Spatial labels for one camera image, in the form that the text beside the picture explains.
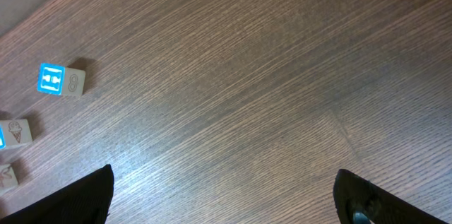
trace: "dark wood tabletop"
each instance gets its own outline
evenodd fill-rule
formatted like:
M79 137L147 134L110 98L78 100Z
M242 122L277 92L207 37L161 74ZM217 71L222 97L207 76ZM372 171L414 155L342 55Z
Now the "dark wood tabletop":
M452 222L451 40L452 0L49 0L0 38L0 209L109 163L108 223L337 223L345 168Z

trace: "blue block face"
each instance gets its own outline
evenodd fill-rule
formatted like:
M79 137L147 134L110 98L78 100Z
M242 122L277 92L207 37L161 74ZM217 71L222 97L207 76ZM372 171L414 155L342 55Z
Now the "blue block face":
M41 93L61 95L63 90L64 67L52 64L41 64L37 90Z
M0 126L0 149L5 148L6 144L5 144L5 137L3 136L3 131L1 130L1 126Z

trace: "brown wood surface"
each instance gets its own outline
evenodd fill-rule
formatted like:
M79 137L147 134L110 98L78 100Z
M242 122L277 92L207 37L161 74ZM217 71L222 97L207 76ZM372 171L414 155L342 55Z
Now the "brown wood surface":
M452 0L49 0L0 39L1 209L111 163L108 223L337 223L347 168L452 222L451 39Z

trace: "black object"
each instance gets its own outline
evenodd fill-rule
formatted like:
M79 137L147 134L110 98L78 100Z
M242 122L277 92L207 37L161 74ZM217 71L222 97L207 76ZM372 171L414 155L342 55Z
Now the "black object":
M348 170L339 170L333 196L342 224L445 223Z
M105 223L113 198L114 176L106 165L33 205L0 220L0 224L21 223Z

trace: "block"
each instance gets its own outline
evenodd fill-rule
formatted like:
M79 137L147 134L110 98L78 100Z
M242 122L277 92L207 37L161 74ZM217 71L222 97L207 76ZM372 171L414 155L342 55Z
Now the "block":
M27 119L0 121L0 149L11 149L33 142Z
M0 165L0 196L19 185L11 164Z
M37 80L37 91L54 95L81 96L84 84L84 71L43 63Z

